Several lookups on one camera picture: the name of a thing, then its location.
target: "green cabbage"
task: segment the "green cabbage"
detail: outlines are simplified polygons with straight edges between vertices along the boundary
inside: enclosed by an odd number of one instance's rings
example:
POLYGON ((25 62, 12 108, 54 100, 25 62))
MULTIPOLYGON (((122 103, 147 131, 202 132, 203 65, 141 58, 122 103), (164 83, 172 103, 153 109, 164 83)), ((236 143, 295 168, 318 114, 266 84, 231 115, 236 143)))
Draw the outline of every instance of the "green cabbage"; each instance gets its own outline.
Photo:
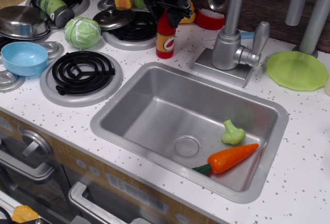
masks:
POLYGON ((66 41, 79 49, 87 49, 94 46, 101 37, 101 29, 98 23, 89 18, 75 17, 64 27, 66 41))

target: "sink basin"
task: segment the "sink basin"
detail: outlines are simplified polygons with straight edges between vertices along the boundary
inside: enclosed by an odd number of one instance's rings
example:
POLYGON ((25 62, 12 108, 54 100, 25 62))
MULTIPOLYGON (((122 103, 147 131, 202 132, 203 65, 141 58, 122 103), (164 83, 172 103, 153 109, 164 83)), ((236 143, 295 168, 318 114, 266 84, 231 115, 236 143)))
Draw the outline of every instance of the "sink basin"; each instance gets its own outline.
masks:
POLYGON ((235 202, 258 198, 288 123, 271 101, 186 73, 162 63, 142 66, 91 121, 105 140, 235 202), (223 122, 246 131, 240 145, 258 143, 247 159, 222 174, 192 168, 224 144, 223 122))

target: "bottle label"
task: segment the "bottle label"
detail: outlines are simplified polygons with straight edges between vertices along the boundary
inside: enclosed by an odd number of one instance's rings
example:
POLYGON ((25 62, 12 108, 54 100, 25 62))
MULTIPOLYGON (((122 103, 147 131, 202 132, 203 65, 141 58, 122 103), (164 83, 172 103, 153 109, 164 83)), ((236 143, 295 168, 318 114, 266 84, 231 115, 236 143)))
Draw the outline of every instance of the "bottle label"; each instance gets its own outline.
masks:
POLYGON ((173 35, 162 35, 157 33, 156 37, 156 49, 162 53, 169 53, 174 50, 174 39, 173 35))

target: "oven knob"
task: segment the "oven knob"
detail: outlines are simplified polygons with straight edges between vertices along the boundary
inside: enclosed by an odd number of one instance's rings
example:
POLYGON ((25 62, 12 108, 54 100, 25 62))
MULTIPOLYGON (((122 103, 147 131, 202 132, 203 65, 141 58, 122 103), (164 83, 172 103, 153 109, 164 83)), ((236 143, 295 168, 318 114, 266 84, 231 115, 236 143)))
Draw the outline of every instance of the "oven knob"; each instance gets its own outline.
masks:
POLYGON ((34 131, 24 130, 22 139, 27 145, 27 148, 22 152, 24 158, 28 158, 34 152, 42 156, 47 156, 53 152, 48 142, 34 131))

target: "sink drain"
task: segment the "sink drain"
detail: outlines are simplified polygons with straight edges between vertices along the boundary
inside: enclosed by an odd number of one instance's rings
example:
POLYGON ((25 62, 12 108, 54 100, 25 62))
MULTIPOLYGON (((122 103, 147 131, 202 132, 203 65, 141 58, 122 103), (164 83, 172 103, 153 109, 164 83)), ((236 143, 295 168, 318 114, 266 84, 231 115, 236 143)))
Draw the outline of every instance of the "sink drain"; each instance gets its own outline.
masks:
POLYGON ((176 152, 183 157, 192 157, 200 149, 197 141, 191 137, 182 137, 175 144, 176 152))

